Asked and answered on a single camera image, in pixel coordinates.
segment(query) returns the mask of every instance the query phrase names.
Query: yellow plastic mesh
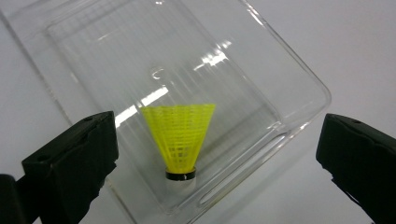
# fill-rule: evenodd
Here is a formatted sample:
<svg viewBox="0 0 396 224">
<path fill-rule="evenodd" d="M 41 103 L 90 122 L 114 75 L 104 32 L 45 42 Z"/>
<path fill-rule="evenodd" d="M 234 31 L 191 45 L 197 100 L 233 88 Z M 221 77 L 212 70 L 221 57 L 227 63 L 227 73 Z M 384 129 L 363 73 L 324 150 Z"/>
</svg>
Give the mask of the yellow plastic mesh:
<svg viewBox="0 0 396 224">
<path fill-rule="evenodd" d="M 191 172 L 215 105 L 147 106 L 141 110 L 163 155 L 167 172 Z"/>
</svg>

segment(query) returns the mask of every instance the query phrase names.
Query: yellow shuttlecock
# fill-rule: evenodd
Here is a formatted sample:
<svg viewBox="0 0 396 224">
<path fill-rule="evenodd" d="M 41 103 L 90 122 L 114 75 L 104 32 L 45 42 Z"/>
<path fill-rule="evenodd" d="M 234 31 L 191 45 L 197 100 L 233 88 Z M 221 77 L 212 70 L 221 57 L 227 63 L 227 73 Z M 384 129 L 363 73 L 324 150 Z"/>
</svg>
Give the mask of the yellow shuttlecock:
<svg viewBox="0 0 396 224">
<path fill-rule="evenodd" d="M 166 164 L 166 177 L 195 177 L 194 164 L 215 105 L 147 106 L 141 108 Z"/>
</svg>

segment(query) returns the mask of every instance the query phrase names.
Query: white background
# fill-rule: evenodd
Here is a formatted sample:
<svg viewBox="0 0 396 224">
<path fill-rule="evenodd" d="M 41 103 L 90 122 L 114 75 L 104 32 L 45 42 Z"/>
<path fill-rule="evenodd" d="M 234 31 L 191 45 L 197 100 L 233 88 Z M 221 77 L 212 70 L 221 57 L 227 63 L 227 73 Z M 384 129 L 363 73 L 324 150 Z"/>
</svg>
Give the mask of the white background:
<svg viewBox="0 0 396 224">
<path fill-rule="evenodd" d="M 2 0 L 6 13 L 35 0 Z M 326 112 L 396 137 L 394 0 L 250 0 L 332 93 Z M 68 126 L 0 23 L 0 173 Z M 197 223 L 370 224 L 315 159 L 324 113 Z M 106 189 L 81 223 L 126 223 Z"/>
</svg>

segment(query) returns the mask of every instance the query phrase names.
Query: black rubber base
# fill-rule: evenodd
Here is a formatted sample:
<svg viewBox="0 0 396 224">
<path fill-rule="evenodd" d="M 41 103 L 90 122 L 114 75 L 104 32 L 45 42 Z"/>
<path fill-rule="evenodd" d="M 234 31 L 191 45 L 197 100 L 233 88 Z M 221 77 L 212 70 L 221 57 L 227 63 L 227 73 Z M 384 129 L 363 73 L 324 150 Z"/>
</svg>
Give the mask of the black rubber base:
<svg viewBox="0 0 396 224">
<path fill-rule="evenodd" d="M 193 179 L 195 178 L 195 168 L 191 172 L 186 174 L 172 174 L 166 170 L 166 178 L 175 181 L 184 181 L 184 180 Z"/>
</svg>

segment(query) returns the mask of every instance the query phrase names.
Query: clear plastic box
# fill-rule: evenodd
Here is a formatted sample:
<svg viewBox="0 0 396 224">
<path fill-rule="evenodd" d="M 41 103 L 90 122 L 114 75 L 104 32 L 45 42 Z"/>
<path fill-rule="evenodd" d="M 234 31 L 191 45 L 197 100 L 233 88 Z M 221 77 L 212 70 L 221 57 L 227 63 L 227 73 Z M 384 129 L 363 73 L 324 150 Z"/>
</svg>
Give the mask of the clear plastic box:
<svg viewBox="0 0 396 224">
<path fill-rule="evenodd" d="M 331 100 L 244 0 L 41 0 L 7 22 L 70 124 L 115 112 L 107 184 L 132 223 L 193 222 Z M 142 108 L 208 104 L 194 184 L 171 190 Z"/>
</svg>

